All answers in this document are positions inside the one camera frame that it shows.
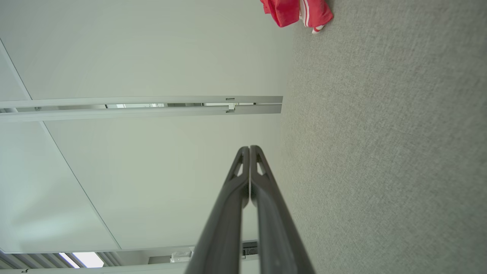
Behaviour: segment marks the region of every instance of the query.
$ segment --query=white wall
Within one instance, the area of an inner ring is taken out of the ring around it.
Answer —
[[[258,0],[0,1],[33,99],[282,95],[291,33]]]
[[[0,38],[33,99],[283,95],[292,48],[259,1],[3,0]],[[196,244],[239,147],[279,162],[280,115],[46,124],[124,249]]]
[[[0,248],[12,253],[118,249],[41,122],[0,134]]]
[[[147,264],[149,257],[145,255],[144,251],[117,251],[116,254],[120,260],[121,265],[142,265]]]
[[[258,256],[247,256],[241,263],[241,274],[259,274]],[[61,268],[61,269],[29,269],[28,273],[34,274],[184,274],[187,263],[165,263],[137,266],[119,266],[119,267],[102,267],[102,268]],[[22,270],[0,270],[0,274],[20,274]]]
[[[46,125],[122,249],[195,245],[240,147],[258,144],[279,164],[279,114]],[[258,238],[252,204],[242,235]]]

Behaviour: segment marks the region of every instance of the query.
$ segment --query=red garment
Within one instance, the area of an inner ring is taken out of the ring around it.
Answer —
[[[328,23],[333,14],[324,0],[261,0],[264,12],[270,13],[279,27],[288,26],[300,19],[307,27],[319,27]]]

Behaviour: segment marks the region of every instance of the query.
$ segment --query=light fixture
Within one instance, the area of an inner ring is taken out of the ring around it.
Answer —
[[[79,268],[79,265],[77,265],[73,260],[71,260],[71,258],[69,258],[66,253],[59,253],[59,255],[61,255],[61,257],[63,257],[70,265],[72,265],[72,267],[74,268]]]
[[[104,264],[95,252],[73,252],[73,255],[87,268],[102,267]]]

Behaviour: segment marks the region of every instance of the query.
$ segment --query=ceiling light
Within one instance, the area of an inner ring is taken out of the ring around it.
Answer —
[[[59,255],[61,255],[61,257],[63,257],[70,265],[72,265],[74,268],[79,268],[79,265],[77,265],[73,260],[71,260],[71,258],[69,258],[66,253],[59,253]]]
[[[102,267],[104,264],[95,252],[73,252],[73,255],[87,268]]]

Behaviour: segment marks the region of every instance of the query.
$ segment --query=gray carpet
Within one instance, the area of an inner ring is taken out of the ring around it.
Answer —
[[[487,273],[487,1],[295,28],[281,191],[317,273]]]

